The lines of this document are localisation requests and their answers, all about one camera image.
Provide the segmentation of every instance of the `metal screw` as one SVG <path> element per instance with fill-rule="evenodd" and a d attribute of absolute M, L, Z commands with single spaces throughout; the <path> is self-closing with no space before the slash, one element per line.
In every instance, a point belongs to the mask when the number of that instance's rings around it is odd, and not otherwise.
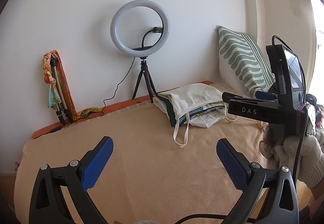
<path fill-rule="evenodd" d="M 286 172 L 286 173 L 289 172 L 289 168 L 286 167 L 286 166 L 281 167 L 281 170 L 284 171 L 284 172 Z"/>
<path fill-rule="evenodd" d="M 257 163 L 257 162 L 252 162 L 251 165 L 255 169 L 259 169 L 261 167 L 261 165 L 259 163 Z"/>
<path fill-rule="evenodd" d="M 77 161 L 77 160 L 72 160 L 72 161 L 70 162 L 70 166 L 77 166 L 78 163 L 79 163 L 79 161 Z"/>
<path fill-rule="evenodd" d="M 40 166 L 41 170 L 45 170 L 47 168 L 47 164 L 43 164 Z"/>

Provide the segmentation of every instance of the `orange bed edge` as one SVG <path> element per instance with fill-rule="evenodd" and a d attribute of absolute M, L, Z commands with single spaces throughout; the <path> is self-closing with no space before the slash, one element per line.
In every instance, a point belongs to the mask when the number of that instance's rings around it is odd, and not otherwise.
<path fill-rule="evenodd" d="M 201 83 L 204 83 L 206 85 L 211 85 L 213 84 L 214 82 L 211 82 L 211 81 L 203 81 Z M 118 102 L 118 103 L 114 103 L 114 104 L 111 104 L 111 105 L 108 105 L 106 106 L 106 108 L 103 110 L 103 113 L 104 115 L 108 114 L 108 113 L 111 113 L 111 112 L 114 112 L 114 111 L 117 111 L 117 110 L 121 110 L 121 109 L 124 109 L 126 107 L 129 107 L 129 106 L 132 106 L 136 103 L 141 103 L 141 102 L 144 102 L 144 101 L 148 101 L 150 100 L 150 97 L 149 95 L 146 95 L 146 96 L 142 96 L 142 97 L 138 97 L 138 98 L 135 98 L 135 99 L 130 99 L 130 100 L 126 100 L 126 101 L 122 101 L 122 102 Z M 93 113 L 91 115 L 89 115 L 87 118 L 85 119 L 80 119 L 78 121 L 75 121 L 74 123 L 79 123 L 79 122 L 83 122 L 85 120 L 90 120 L 90 119 L 93 119 L 93 118 L 96 118 L 96 117 L 99 117 L 100 116 L 100 113 Z M 68 120 L 66 120 L 67 124 L 63 127 L 67 127 L 69 126 L 70 124 L 68 123 Z M 61 123 L 60 122 L 56 122 L 54 124 L 51 124 L 49 126 L 46 126 L 44 128 L 41 128 L 37 131 L 35 131 L 32 135 L 32 139 L 35 139 L 43 134 L 47 134 L 50 130 L 60 126 Z"/>

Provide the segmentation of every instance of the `green and white striped pillow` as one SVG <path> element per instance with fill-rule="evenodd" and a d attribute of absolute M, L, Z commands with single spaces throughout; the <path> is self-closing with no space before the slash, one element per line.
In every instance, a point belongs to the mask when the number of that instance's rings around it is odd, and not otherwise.
<path fill-rule="evenodd" d="M 235 90 L 254 96 L 267 91 L 274 79 L 270 67 L 254 39 L 244 33 L 218 26 L 219 71 Z"/>

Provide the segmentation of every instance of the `display screen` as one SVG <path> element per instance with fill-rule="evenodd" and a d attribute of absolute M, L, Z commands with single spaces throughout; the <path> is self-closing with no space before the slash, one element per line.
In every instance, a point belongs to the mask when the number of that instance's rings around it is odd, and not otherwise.
<path fill-rule="evenodd" d="M 284 49 L 285 56 L 288 63 L 288 69 L 290 74 L 291 86 L 293 88 L 302 88 L 302 74 L 300 71 L 299 60 L 294 54 Z"/>

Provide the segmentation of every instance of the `bed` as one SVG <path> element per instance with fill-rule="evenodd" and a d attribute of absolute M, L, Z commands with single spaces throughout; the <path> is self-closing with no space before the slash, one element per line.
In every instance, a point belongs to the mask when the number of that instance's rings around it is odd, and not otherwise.
<path fill-rule="evenodd" d="M 233 92 L 223 84 L 213 86 Z M 113 139 L 114 151 L 88 193 L 108 223 L 154 220 L 162 224 L 195 213 L 228 214 L 241 192 L 234 188 L 218 159 L 216 143 L 226 137 L 249 161 L 265 166 L 259 152 L 265 126 L 242 117 L 234 123 L 223 119 L 208 129 L 191 126 L 188 144 L 178 148 L 167 116 L 145 101 L 43 135 L 23 148 L 15 184 L 16 216 L 22 224 L 28 223 L 40 165 L 60 167 L 81 159 L 104 135 Z M 82 223 L 67 189 L 62 189 L 74 221 Z M 219 223 L 204 219 L 189 222 Z"/>

